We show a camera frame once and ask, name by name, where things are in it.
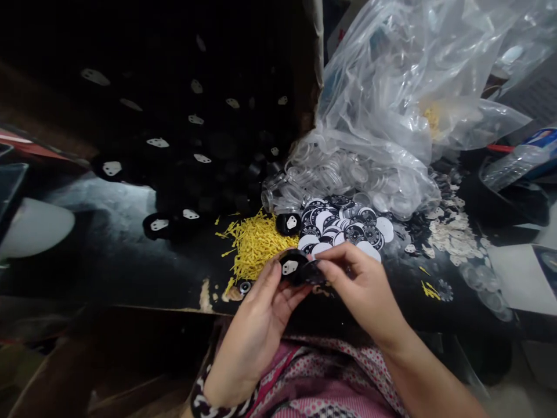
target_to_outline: plastic bag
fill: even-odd
[[[446,148],[486,146],[529,121],[480,99],[505,34],[528,7],[526,0],[367,2],[325,67],[316,128],[291,156],[291,180],[314,197],[367,192],[377,209],[400,219],[434,208],[433,158]]]
[[[557,3],[533,0],[531,9],[508,31],[495,66],[509,80],[490,99],[496,100],[557,51]]]

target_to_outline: wristband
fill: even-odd
[[[195,418],[236,418],[245,416],[253,407],[259,392],[259,383],[255,387],[254,393],[247,401],[233,406],[232,408],[216,408],[209,405],[207,398],[203,394],[205,381],[211,371],[211,365],[207,366],[207,371],[197,379],[191,393],[191,413]]]

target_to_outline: table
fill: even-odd
[[[184,243],[171,244],[143,234],[143,219],[156,211],[155,191],[149,188],[110,183],[87,173],[78,178],[52,175],[46,183],[43,176],[26,195],[68,208],[75,213],[76,224],[54,248],[11,260],[0,277],[1,295],[224,315],[233,315],[238,308],[239,302],[221,299],[233,263],[233,255],[221,254],[230,250],[232,241],[215,236],[235,217],[221,217],[219,225],[211,223]],[[448,254],[427,260],[405,254],[402,247],[396,256],[384,256],[384,266],[413,328],[526,337],[521,321],[501,322],[481,304]],[[424,293],[422,281],[439,277],[452,286],[452,302]],[[519,318],[524,314],[517,312]],[[323,294],[311,294],[291,322],[328,329],[354,324],[338,296]]]

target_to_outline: blue label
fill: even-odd
[[[557,140],[557,128],[545,128],[537,131],[534,135],[526,139],[523,144],[544,148],[555,140]],[[553,150],[551,157],[555,157],[556,155],[557,149]]]

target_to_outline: hand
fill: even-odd
[[[382,350],[396,350],[411,331],[396,304],[380,262],[345,242],[316,255],[317,266],[337,291],[358,324]],[[350,280],[339,266],[349,266]]]
[[[203,390],[211,406],[231,408],[251,396],[279,348],[290,315],[312,290],[280,283],[278,258],[265,265],[225,335]]]

